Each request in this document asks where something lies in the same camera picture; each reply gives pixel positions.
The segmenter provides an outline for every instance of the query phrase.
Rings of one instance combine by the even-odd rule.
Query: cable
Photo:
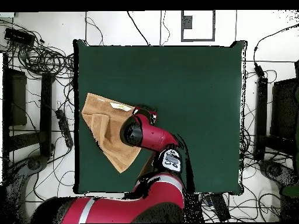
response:
[[[169,40],[169,37],[171,36],[171,33],[170,33],[170,31],[168,30],[168,28],[167,28],[167,27],[165,26],[165,24],[164,24],[165,15],[166,15],[166,11],[165,11],[165,13],[164,13],[164,17],[163,17],[163,26],[164,26],[164,28],[166,28],[166,29],[167,29],[167,31],[168,31],[168,38],[167,38],[167,41],[164,41],[164,42],[163,42],[162,46],[163,46],[165,43],[167,43],[167,42],[168,42],[168,40]]]
[[[60,186],[60,184],[62,184],[62,185],[64,185],[64,186],[73,186],[73,185],[74,185],[74,184],[71,184],[71,185],[65,185],[65,184],[63,184],[63,183],[61,182],[62,178],[63,178],[67,173],[69,173],[69,172],[74,172],[74,173],[75,173],[75,171],[70,170],[70,171],[66,171],[66,172],[62,175],[61,179],[58,181],[59,184],[58,184],[58,188],[57,188],[57,197],[58,197],[58,191],[59,191],[59,186]]]
[[[36,178],[35,184],[34,184],[34,186],[33,186],[33,192],[34,192],[35,196],[36,196],[38,199],[44,201],[44,199],[42,199],[40,196],[38,196],[37,193],[36,193],[36,191],[35,191],[35,189],[36,189],[35,186],[36,186],[38,180],[39,180],[39,172],[37,173],[37,178]]]
[[[138,30],[138,32],[141,34],[141,36],[143,37],[143,39],[145,40],[145,42],[147,43],[148,46],[150,46],[150,43],[147,41],[147,39],[143,36],[143,34],[140,32],[139,28],[136,26],[135,21],[133,20],[133,18],[131,17],[130,13],[127,11],[128,16],[130,17],[130,19],[132,20],[134,26],[136,27],[136,29]]]
[[[89,23],[89,22],[87,21],[87,18],[90,19],[90,20],[93,22],[93,24]],[[100,30],[100,28],[97,27],[96,23],[95,23],[90,17],[86,17],[86,18],[85,18],[85,22],[88,23],[88,24],[90,24],[90,25],[92,25],[92,26],[94,26],[94,27],[96,27],[96,28],[100,31],[100,35],[102,36],[102,39],[101,39],[101,41],[100,41],[100,44],[103,43],[103,46],[104,46],[103,34],[102,34],[102,31]]]
[[[268,72],[270,72],[270,71],[272,71],[272,72],[275,73],[275,79],[273,81],[271,81],[271,82],[268,82],[268,84],[271,84],[271,83],[275,82],[276,79],[277,79],[277,72],[274,69],[268,69],[268,70],[264,71],[264,73],[266,73],[266,75],[267,75],[266,78],[268,78]],[[253,77],[255,75],[256,75],[256,72],[248,72],[248,71],[246,71],[245,77],[246,77],[246,79],[248,79],[248,78],[251,78],[251,77]]]
[[[260,205],[260,204],[261,204],[260,200],[261,200],[264,196],[267,196],[267,195],[274,196],[274,197],[276,197],[277,199],[279,199],[279,201],[280,201],[280,198],[279,198],[277,195],[273,194],[273,193],[265,193],[265,194],[263,194],[263,195],[261,195],[261,196],[259,197],[259,200],[258,200],[259,212],[260,212],[260,216],[262,217],[262,219],[263,219],[264,222],[267,222],[267,221],[266,221],[266,219],[263,217],[262,208],[261,208],[261,205]]]
[[[255,49],[254,49],[254,53],[253,53],[253,61],[254,61],[254,63],[256,64],[256,62],[255,62],[255,52],[256,52],[256,50],[258,49],[258,45],[259,45],[259,43],[260,43],[262,40],[264,40],[264,39],[266,39],[266,38],[268,38],[268,37],[271,37],[271,36],[273,36],[273,35],[275,35],[275,34],[277,34],[277,33],[280,33],[280,32],[282,32],[282,31],[286,31],[286,30],[292,29],[292,28],[294,28],[294,27],[299,27],[299,23],[297,23],[297,24],[295,24],[295,25],[292,25],[292,26],[290,26],[290,27],[286,27],[286,28],[284,28],[284,29],[281,29],[281,30],[277,31],[276,33],[273,33],[273,34],[271,34],[271,35],[268,35],[268,36],[266,36],[266,37],[260,39],[259,42],[257,43],[257,45],[255,46]]]
[[[56,166],[56,168],[55,168],[55,170],[57,169],[57,167],[60,165],[60,163],[64,160],[64,158],[65,158],[65,156],[67,155],[67,154],[69,154],[70,153],[70,151],[71,151],[71,149],[69,149],[63,156],[61,156],[62,157],[62,159],[61,159],[61,161],[59,162],[59,164]],[[38,187],[38,186],[40,186],[41,184],[43,184],[44,183],[44,181],[47,179],[47,178],[49,178],[50,176],[51,176],[51,174],[53,173],[53,171],[41,182],[41,183],[39,183],[36,187],[35,187],[35,189]],[[28,197],[28,195],[29,194],[31,194],[33,192],[33,190],[31,191],[31,192],[29,192],[26,196],[25,196],[25,198],[26,197]]]

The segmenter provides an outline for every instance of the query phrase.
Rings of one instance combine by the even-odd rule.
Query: green mat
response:
[[[88,92],[132,106],[155,107],[157,126],[179,134],[188,146],[196,191],[240,192],[241,55],[245,41],[232,47],[99,47],[78,40],[74,48],[79,59],[76,193],[131,191],[151,154],[141,150],[134,163],[118,173],[81,116]]]

